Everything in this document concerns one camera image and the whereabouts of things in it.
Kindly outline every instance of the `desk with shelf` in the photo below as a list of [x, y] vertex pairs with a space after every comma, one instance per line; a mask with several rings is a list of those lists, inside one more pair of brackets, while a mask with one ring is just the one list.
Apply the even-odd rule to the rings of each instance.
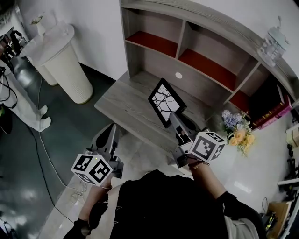
[[128, 74], [95, 107], [168, 156], [177, 141], [148, 101], [160, 78], [172, 85], [187, 105], [184, 114], [200, 127], [211, 126], [225, 108], [247, 111], [250, 96], [270, 74], [297, 100], [294, 72], [285, 62], [267, 66], [256, 53], [261, 39], [227, 16], [168, 0], [123, 0], [121, 11]]

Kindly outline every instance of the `white circle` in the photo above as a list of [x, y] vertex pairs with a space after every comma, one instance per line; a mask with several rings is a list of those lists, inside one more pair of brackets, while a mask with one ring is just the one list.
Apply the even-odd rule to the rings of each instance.
[[177, 73], [176, 73], [176, 77], [177, 77], [178, 79], [181, 79], [181, 78], [183, 78], [183, 75], [182, 75], [181, 73], [177, 72]]

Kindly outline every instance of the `wooden desk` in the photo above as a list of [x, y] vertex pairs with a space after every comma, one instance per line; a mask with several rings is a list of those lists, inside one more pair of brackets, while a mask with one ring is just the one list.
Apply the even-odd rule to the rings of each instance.
[[[178, 143], [175, 134], [171, 128], [164, 128], [148, 101], [159, 80], [145, 71], [139, 72], [131, 79], [120, 79], [94, 107], [142, 141], [172, 157]], [[172, 87], [187, 105], [184, 115], [197, 123], [200, 128], [205, 127], [203, 115], [209, 111], [209, 107], [183, 90], [173, 85]]]

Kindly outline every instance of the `picture frame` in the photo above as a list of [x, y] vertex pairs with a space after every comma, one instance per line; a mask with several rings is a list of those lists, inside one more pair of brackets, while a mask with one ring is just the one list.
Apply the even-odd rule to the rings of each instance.
[[171, 124], [170, 112], [179, 115], [187, 108], [183, 100], [164, 78], [161, 78], [148, 100], [165, 128]]

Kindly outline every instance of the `white vase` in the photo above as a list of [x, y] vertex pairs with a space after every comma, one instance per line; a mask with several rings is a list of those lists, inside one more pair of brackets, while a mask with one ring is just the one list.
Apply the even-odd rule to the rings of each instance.
[[46, 32], [45, 28], [43, 27], [43, 25], [40, 22], [36, 24], [36, 27], [37, 27], [38, 34], [43, 38], [43, 35]]

